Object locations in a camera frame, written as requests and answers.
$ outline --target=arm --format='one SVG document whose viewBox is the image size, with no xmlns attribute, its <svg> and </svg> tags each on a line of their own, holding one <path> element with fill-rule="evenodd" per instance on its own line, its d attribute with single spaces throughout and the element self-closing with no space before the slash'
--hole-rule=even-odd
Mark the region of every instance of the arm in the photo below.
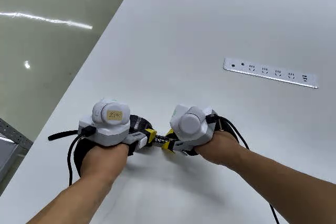
<svg viewBox="0 0 336 224">
<path fill-rule="evenodd" d="M 335 184 L 251 152 L 227 132 L 216 132 L 196 151 L 208 161 L 237 172 L 289 223 L 336 223 Z"/>
<path fill-rule="evenodd" d="M 28 224 L 82 224 L 92 216 L 126 164 L 128 146 L 94 147 L 83 160 L 82 177 L 62 191 Z"/>
</svg>

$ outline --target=hand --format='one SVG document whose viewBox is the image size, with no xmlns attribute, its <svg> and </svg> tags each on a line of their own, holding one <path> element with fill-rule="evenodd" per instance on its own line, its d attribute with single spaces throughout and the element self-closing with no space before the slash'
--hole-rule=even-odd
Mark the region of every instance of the hand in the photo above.
<svg viewBox="0 0 336 224">
<path fill-rule="evenodd" d="M 95 176 L 112 184 L 123 170 L 128 155 L 128 145 L 92 148 L 83 159 L 81 177 Z"/>
<path fill-rule="evenodd" d="M 237 143 L 230 133 L 216 131 L 210 142 L 195 147 L 195 150 L 206 160 L 214 164 L 234 169 L 240 153 L 245 149 Z"/>
</svg>

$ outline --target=paper label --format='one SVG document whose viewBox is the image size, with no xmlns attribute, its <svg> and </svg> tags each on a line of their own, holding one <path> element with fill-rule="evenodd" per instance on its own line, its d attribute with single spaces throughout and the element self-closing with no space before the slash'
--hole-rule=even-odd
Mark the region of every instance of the paper label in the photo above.
<svg viewBox="0 0 336 224">
<path fill-rule="evenodd" d="M 108 110 L 107 111 L 107 120 L 108 121 L 121 121 L 122 120 L 122 111 Z"/>
</svg>

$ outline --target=forearm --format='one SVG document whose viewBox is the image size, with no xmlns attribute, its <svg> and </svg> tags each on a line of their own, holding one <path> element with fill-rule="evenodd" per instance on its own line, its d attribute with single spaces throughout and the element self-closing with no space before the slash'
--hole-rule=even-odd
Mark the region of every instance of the forearm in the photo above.
<svg viewBox="0 0 336 224">
<path fill-rule="evenodd" d="M 231 167 L 290 223 L 336 222 L 336 185 L 242 149 Z"/>
<path fill-rule="evenodd" d="M 62 191 L 29 224 L 89 223 L 110 191 L 113 180 L 87 176 Z"/>
</svg>

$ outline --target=white plastic casing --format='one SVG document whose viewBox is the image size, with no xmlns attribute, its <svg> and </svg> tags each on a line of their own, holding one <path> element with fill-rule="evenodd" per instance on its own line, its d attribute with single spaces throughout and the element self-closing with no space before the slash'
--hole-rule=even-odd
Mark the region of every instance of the white plastic casing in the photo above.
<svg viewBox="0 0 336 224">
<path fill-rule="evenodd" d="M 198 107 L 177 105 L 170 120 L 170 126 L 180 140 L 196 140 L 206 135 L 208 124 L 205 116 L 211 113 L 212 108 L 201 110 Z"/>
<path fill-rule="evenodd" d="M 92 125 L 97 131 L 88 139 L 103 146 L 119 144 L 128 135 L 130 113 L 127 104 L 115 100 L 101 100 L 94 105 L 91 116 L 84 116 L 79 121 L 79 131 Z"/>
</svg>

